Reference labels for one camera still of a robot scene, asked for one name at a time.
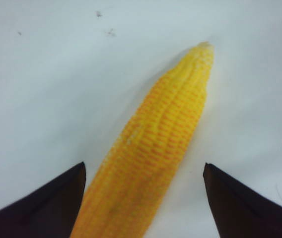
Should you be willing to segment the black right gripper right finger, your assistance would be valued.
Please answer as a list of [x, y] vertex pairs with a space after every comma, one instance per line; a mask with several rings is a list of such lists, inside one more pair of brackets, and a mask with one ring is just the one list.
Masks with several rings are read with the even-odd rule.
[[205, 164], [203, 177], [221, 238], [282, 238], [282, 206], [213, 164]]

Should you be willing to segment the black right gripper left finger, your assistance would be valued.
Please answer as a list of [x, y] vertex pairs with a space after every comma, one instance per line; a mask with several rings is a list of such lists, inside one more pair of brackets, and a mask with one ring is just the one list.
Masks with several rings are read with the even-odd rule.
[[83, 162], [0, 209], [0, 238], [68, 238], [86, 182]]

